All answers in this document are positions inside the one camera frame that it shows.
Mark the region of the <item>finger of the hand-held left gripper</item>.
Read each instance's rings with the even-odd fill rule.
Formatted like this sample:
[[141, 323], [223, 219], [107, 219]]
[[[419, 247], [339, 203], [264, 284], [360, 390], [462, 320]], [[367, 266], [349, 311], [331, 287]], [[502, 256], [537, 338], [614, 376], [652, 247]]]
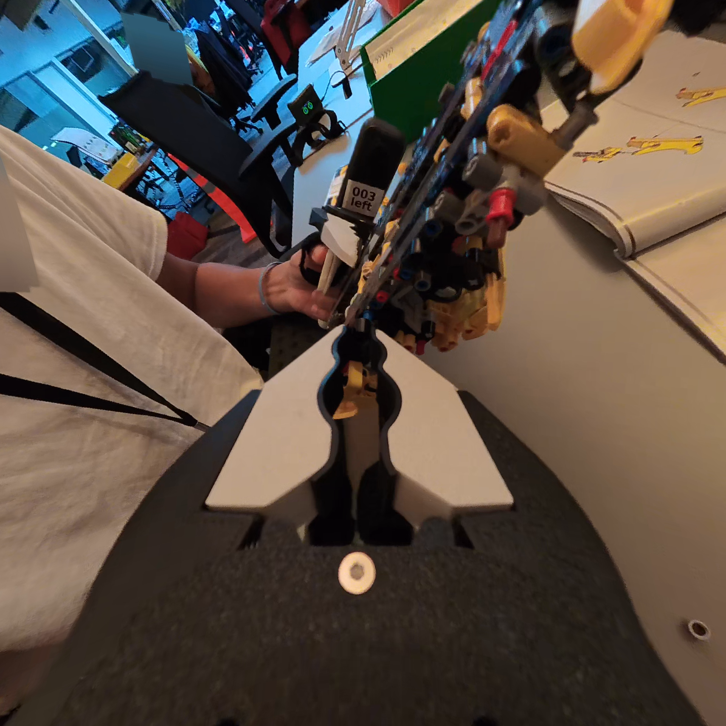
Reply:
[[320, 232], [320, 240], [347, 267], [357, 267], [359, 237], [351, 222], [345, 219], [327, 219]]

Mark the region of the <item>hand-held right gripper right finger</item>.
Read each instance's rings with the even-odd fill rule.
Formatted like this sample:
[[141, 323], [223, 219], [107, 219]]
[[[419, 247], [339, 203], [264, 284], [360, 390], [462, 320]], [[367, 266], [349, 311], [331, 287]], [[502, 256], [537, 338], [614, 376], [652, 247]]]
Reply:
[[401, 399], [385, 434], [394, 510], [411, 525], [510, 510], [513, 495], [458, 389], [385, 332], [376, 337], [386, 350], [383, 372]]

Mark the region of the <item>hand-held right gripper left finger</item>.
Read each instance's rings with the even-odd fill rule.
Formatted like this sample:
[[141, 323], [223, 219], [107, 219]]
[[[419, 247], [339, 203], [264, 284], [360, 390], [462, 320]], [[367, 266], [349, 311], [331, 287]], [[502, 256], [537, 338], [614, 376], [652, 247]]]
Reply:
[[237, 513], [317, 513], [312, 479], [328, 463], [331, 424], [319, 403], [342, 326], [265, 383], [205, 505]]

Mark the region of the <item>yellow black brick car model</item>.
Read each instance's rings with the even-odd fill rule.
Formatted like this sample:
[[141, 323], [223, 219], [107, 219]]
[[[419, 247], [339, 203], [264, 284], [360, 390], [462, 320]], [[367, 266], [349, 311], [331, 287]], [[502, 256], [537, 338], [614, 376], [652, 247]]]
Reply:
[[485, 23], [380, 220], [326, 207], [322, 231], [346, 222], [356, 246], [320, 277], [340, 286], [324, 328], [362, 321], [420, 355], [499, 327], [508, 232], [540, 210], [547, 174], [640, 64], [597, 45], [602, 12], [608, 2], [504, 2]]

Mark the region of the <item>yellow curved brick fender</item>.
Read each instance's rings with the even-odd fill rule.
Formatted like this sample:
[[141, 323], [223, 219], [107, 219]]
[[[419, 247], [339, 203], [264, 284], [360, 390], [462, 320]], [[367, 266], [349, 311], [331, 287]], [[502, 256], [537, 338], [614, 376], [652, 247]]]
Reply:
[[673, 1], [580, 1], [571, 48], [590, 74], [589, 93], [615, 91], [663, 28]]

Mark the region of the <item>person's left forearm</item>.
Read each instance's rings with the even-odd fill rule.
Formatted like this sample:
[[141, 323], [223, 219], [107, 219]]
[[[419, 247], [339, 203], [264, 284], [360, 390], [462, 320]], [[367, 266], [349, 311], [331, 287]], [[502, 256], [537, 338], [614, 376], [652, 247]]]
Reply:
[[261, 300], [263, 270], [180, 259], [166, 253], [157, 284], [214, 328], [225, 330], [273, 315]]

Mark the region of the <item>white neighbouring desk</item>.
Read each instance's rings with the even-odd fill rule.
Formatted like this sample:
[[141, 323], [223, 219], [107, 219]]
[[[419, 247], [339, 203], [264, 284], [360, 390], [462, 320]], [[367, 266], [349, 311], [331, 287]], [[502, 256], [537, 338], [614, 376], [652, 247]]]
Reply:
[[293, 244], [299, 243], [313, 231], [308, 223], [311, 210], [324, 204], [334, 173], [350, 159], [360, 126], [373, 113], [362, 68], [350, 78], [351, 97], [347, 99], [343, 87], [334, 86], [342, 79], [334, 50], [330, 50], [315, 62], [309, 62], [327, 33], [343, 24], [346, 9], [343, 6], [331, 14], [299, 51], [298, 90], [302, 91], [312, 84], [324, 106], [333, 110], [348, 130], [338, 139], [326, 143], [320, 150], [309, 152], [304, 163], [295, 170]]

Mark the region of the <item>person's left hand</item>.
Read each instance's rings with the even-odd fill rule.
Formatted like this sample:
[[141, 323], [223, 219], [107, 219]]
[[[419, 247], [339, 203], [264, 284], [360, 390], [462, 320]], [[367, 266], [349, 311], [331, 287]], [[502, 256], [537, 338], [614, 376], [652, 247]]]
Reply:
[[327, 251], [322, 244], [299, 250], [271, 271], [265, 285], [269, 303], [282, 314], [301, 313], [316, 321], [329, 319], [337, 304], [338, 288], [324, 292], [303, 275], [304, 270], [321, 273]]

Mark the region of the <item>green storage bin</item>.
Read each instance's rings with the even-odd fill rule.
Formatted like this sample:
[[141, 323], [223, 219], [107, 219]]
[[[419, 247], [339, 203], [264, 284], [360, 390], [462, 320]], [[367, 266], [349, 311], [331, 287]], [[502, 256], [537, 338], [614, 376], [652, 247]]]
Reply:
[[462, 56], [498, 1], [419, 1], [361, 47], [374, 115], [410, 143], [439, 114], [439, 95], [462, 77]]

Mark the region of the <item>black device green lights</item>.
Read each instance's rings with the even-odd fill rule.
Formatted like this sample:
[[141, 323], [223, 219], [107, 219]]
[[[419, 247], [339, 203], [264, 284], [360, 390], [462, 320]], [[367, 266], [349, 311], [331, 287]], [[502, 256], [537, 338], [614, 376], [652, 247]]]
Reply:
[[335, 111], [326, 108], [312, 84], [288, 103], [288, 110], [296, 122], [295, 140], [291, 147], [296, 163], [304, 160], [306, 148], [315, 151], [328, 141], [341, 137], [348, 127], [339, 121]]

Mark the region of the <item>grey wristband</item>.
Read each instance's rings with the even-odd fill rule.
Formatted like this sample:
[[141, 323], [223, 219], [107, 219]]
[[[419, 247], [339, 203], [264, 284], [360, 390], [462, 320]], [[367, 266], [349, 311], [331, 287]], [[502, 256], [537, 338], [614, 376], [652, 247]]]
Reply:
[[258, 278], [257, 289], [258, 289], [258, 294], [259, 294], [259, 302], [264, 307], [266, 312], [269, 313], [269, 315], [271, 315], [271, 316], [278, 316], [282, 313], [269, 303], [267, 295], [266, 295], [265, 285], [266, 285], [266, 281], [269, 276], [269, 273], [271, 271], [273, 271], [274, 269], [276, 269], [277, 267], [279, 267], [281, 264], [282, 264], [281, 261], [271, 262], [270, 264], [268, 264], [266, 267], [264, 267], [261, 270], [261, 272], [259, 274], [259, 278]]

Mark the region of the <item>white lattice stand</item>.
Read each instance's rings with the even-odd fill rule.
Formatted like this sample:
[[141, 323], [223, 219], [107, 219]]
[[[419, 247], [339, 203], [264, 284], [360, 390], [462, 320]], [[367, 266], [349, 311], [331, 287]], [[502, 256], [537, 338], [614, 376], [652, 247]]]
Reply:
[[352, 69], [351, 58], [354, 40], [358, 29], [361, 27], [366, 4], [366, 1], [349, 2], [346, 10], [346, 16], [340, 27], [338, 40], [335, 45], [335, 56], [340, 65], [340, 70], [347, 76], [350, 74]]

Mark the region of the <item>orange traffic cone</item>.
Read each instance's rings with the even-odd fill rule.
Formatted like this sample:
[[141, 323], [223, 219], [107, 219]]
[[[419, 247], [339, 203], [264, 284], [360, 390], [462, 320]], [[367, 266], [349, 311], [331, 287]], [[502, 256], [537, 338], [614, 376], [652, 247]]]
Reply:
[[242, 242], [248, 244], [249, 242], [256, 239], [256, 232], [241, 212], [238, 206], [230, 199], [225, 192], [215, 186], [213, 182], [209, 181], [202, 174], [196, 172], [192, 167], [188, 166], [185, 162], [178, 159], [175, 155], [168, 153], [167, 156], [171, 159], [178, 168], [186, 173], [186, 176], [192, 179], [196, 186], [198, 186], [204, 193], [209, 196], [215, 204], [217, 204], [224, 213], [226, 213], [234, 224], [239, 227]]

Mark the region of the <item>red bag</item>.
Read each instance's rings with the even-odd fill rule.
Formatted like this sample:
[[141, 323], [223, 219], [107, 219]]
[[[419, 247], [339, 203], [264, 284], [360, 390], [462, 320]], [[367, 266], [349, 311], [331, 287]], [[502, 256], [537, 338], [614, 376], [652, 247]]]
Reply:
[[169, 255], [191, 261], [206, 246], [209, 229], [189, 213], [177, 211], [168, 223], [166, 251]]

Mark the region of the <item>red office chair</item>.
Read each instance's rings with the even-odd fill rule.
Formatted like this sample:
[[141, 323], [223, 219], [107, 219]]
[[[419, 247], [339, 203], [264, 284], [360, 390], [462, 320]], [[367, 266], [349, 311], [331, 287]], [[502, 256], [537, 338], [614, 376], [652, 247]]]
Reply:
[[261, 29], [283, 65], [312, 34], [295, 1], [265, 1]]

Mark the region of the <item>open instruction booklet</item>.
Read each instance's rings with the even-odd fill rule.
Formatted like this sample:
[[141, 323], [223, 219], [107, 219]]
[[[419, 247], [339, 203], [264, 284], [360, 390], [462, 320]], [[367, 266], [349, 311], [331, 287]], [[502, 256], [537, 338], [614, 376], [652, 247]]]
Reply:
[[550, 195], [724, 361], [724, 44], [663, 31], [596, 112]]

